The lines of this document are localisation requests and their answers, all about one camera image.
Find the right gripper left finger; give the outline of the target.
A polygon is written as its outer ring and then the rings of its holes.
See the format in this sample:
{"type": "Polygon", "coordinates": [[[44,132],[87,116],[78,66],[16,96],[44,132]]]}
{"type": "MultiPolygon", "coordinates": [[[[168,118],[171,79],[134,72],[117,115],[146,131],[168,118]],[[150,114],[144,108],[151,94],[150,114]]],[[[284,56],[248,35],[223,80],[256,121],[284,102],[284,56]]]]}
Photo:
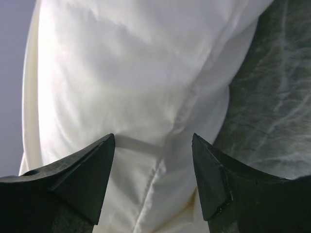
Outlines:
{"type": "Polygon", "coordinates": [[[0,180],[3,233],[90,233],[99,223],[115,151],[108,134],[21,176],[0,180]]]}

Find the white pillow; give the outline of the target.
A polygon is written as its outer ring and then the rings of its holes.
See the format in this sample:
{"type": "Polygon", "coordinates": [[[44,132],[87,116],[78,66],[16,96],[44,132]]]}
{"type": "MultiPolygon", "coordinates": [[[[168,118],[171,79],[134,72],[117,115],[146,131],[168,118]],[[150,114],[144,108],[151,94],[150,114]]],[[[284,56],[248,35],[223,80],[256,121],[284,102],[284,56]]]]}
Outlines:
{"type": "Polygon", "coordinates": [[[194,133],[210,143],[269,0],[39,0],[20,174],[113,133],[96,233],[206,233],[194,133]]]}

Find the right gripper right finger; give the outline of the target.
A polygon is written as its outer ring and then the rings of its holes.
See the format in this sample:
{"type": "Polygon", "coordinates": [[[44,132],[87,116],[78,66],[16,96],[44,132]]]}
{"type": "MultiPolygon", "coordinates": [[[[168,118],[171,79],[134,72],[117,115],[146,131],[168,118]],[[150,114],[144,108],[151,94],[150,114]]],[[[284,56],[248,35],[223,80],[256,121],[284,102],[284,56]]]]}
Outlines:
{"type": "Polygon", "coordinates": [[[310,176],[289,180],[256,170],[196,134],[192,157],[203,218],[210,232],[310,232],[310,176]]]}

